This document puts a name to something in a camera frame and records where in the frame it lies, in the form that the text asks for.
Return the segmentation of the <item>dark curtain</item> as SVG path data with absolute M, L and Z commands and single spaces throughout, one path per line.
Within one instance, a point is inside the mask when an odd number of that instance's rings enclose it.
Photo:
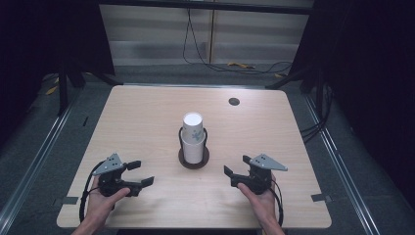
M 34 101 L 43 77 L 115 72 L 94 0 L 0 0 L 0 146 Z
M 314 0 L 293 69 L 331 86 L 354 132 L 415 210 L 415 0 Z

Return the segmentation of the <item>black metal stand leg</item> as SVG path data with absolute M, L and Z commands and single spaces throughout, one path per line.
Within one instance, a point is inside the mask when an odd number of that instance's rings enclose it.
M 278 90 L 281 87 L 283 87 L 284 85 L 288 84 L 289 82 L 301 79 L 303 77 L 303 75 L 305 73 L 307 73 L 308 71 L 309 71 L 309 68 L 305 68 L 305 69 L 302 69 L 302 70 L 298 70 L 296 72 L 292 72 L 289 75 L 282 78 L 280 81 L 278 81 L 274 84 L 271 84 L 271 85 L 266 85 L 265 89 Z

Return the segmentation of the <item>person's left hand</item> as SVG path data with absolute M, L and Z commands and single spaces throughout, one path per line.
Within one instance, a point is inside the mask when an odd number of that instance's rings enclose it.
M 129 188 L 121 188 L 110 197 L 103 196 L 98 189 L 99 177 L 93 180 L 92 189 L 89 192 L 87 212 L 84 222 L 88 225 L 100 228 L 105 225 L 108 216 L 115 204 L 123 199 L 129 192 Z

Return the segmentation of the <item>black wire cup holder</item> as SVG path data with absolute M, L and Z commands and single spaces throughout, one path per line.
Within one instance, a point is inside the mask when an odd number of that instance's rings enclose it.
M 207 141 L 208 141 L 208 132 L 207 132 L 207 130 L 204 129 L 204 134 L 205 134 L 206 139 L 205 139 L 205 147 L 204 147 L 204 154 L 203 154 L 202 161 L 198 164 L 188 164 L 184 160 L 184 157 L 183 157 L 182 140 L 181 140 L 181 131 L 182 131 L 182 129 L 183 128 L 180 128 L 179 132 L 178 132 L 179 144 L 180 144 L 180 149 L 178 151 L 178 160 L 179 160 L 179 162 L 184 167 L 189 168 L 189 169 L 199 169 L 199 168 L 204 167 L 208 163 L 208 160 L 209 160 L 209 150 L 208 150 L 208 147 L 207 147 Z

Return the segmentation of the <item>black overhead bar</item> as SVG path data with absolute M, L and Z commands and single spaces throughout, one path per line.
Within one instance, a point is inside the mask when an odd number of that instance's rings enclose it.
M 198 10 L 217 10 L 233 12 L 252 12 L 252 13 L 272 13 L 288 15 L 312 15 L 315 13 L 313 8 L 288 7 L 273 5 L 255 5 L 241 3 L 218 3 L 206 1 L 186 1 L 186 0 L 96 0 L 98 4 L 115 6 L 140 6 L 158 8 L 177 8 L 177 9 L 198 9 Z

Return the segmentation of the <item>person's right hand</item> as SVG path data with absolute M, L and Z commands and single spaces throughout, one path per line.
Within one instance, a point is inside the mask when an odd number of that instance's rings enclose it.
M 238 183 L 237 188 L 248 198 L 254 215 L 263 229 L 278 225 L 275 213 L 275 197 L 270 190 L 257 195 L 244 183 Z

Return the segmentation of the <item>black metal stand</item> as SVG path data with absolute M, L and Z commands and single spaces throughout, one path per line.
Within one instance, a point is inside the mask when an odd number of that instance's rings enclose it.
M 63 60 L 59 69 L 59 97 L 60 107 L 58 115 L 61 116 L 69 105 L 68 81 L 75 88 L 82 88 L 85 85 L 81 67 L 75 58 Z

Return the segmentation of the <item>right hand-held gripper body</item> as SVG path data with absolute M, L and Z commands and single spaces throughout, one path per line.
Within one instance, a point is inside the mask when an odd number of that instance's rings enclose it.
M 248 177 L 250 180 L 245 185 L 247 185 L 251 191 L 257 195 L 262 194 L 271 187 L 272 170 L 288 170 L 286 166 L 280 164 L 265 154 L 260 154 L 252 158 L 249 167 Z

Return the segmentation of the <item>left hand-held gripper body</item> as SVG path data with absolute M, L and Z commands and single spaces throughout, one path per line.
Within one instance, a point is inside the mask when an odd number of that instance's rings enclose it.
M 128 182 L 121 178 L 128 170 L 126 165 L 117 153 L 106 158 L 94 171 L 93 175 L 99 177 L 98 188 L 102 195 L 110 197 L 121 188 L 129 188 L 135 182 Z

